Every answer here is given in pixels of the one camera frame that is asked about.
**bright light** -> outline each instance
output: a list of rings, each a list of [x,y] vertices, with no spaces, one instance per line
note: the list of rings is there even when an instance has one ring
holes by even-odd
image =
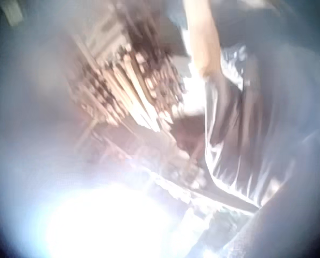
[[[77,193],[47,227],[52,258],[159,257],[169,218],[141,193],[115,186]]]
[[[204,251],[203,258],[218,258],[218,256],[213,251],[207,249]]]

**dark clothing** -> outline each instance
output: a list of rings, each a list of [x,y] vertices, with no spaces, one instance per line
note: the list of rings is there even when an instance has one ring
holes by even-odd
[[[320,60],[281,45],[240,66],[242,91],[207,80],[205,155],[218,187],[262,206],[270,183],[276,191],[299,173],[301,145],[320,131]]]

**person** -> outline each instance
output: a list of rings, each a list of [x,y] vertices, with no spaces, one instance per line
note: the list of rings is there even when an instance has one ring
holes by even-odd
[[[193,63],[205,81],[209,172],[219,188],[260,208],[220,257],[316,257],[320,57],[282,38],[258,37],[239,60],[237,86],[221,66],[209,0],[183,3]]]

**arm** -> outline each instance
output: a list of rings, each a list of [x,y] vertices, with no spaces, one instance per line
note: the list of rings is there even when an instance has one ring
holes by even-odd
[[[209,0],[184,0],[193,62],[207,80],[207,137],[221,142],[232,123],[239,92],[232,91],[221,69],[221,47]]]
[[[193,60],[204,78],[221,72],[221,48],[209,0],[184,0]]]

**shiny fabric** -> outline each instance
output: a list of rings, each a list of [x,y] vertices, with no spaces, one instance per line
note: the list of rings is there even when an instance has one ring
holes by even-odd
[[[222,61],[228,90],[217,76],[206,82],[205,157],[219,188],[261,207],[300,173],[300,144],[320,130],[320,61],[290,45],[242,59],[239,50]]]

